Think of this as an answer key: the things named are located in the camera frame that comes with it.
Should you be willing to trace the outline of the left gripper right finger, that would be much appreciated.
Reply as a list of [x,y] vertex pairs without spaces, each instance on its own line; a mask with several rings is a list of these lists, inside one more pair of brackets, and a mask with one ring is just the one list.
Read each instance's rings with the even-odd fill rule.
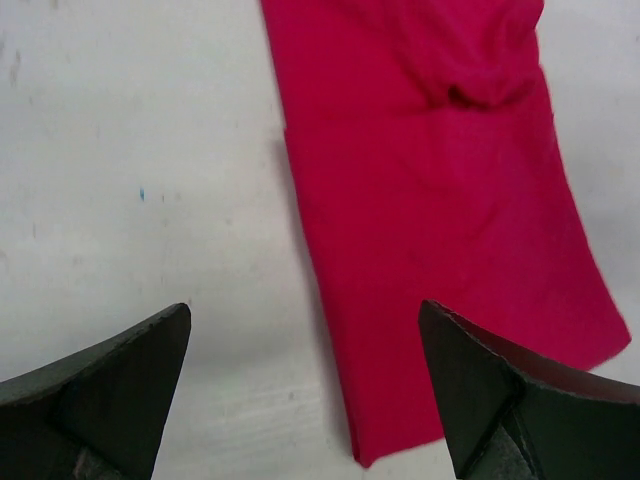
[[638,478],[638,386],[545,358],[434,301],[419,328],[457,478]]

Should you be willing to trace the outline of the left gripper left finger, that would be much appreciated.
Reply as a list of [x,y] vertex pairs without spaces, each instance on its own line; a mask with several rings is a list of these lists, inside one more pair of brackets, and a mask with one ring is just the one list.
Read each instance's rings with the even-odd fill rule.
[[151,478],[190,331],[177,303],[2,382],[2,478]]

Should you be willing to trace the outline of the bright red t shirt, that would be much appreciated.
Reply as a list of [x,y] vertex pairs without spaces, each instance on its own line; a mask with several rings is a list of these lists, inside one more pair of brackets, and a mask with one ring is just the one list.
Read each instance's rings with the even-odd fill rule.
[[364,467],[443,435],[426,299],[581,370],[631,340],[540,65],[540,1],[266,1],[298,210]]

